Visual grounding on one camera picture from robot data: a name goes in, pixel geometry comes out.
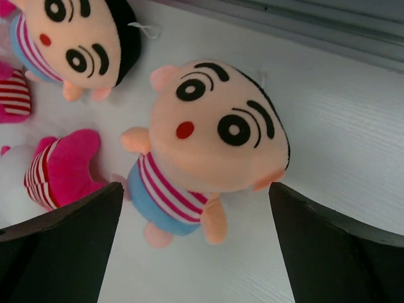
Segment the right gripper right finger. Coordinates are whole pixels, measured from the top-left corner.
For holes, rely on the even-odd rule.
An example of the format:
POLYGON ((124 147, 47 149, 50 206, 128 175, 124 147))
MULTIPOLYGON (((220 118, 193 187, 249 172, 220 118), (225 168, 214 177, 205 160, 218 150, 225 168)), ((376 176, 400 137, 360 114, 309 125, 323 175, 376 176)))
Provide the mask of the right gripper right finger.
POLYGON ((296 302, 403 302, 403 236, 273 183, 269 199, 296 302))

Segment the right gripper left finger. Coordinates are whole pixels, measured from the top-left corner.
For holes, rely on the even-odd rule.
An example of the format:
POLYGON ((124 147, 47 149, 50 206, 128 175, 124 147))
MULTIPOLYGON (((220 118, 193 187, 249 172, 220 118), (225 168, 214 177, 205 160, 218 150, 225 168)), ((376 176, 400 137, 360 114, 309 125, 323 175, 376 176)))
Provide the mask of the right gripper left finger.
POLYGON ((1 302, 97 302, 123 196, 112 182, 1 229, 1 302))

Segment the boy plush red dot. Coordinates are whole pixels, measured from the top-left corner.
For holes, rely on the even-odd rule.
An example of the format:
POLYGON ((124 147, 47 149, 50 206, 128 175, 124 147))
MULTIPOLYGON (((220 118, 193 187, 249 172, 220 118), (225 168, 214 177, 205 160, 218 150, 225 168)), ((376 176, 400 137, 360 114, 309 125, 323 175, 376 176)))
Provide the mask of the boy plush red dot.
POLYGON ((127 0, 13 1, 11 45, 33 81, 62 83, 74 102, 86 89, 106 99, 141 54, 141 33, 127 0))

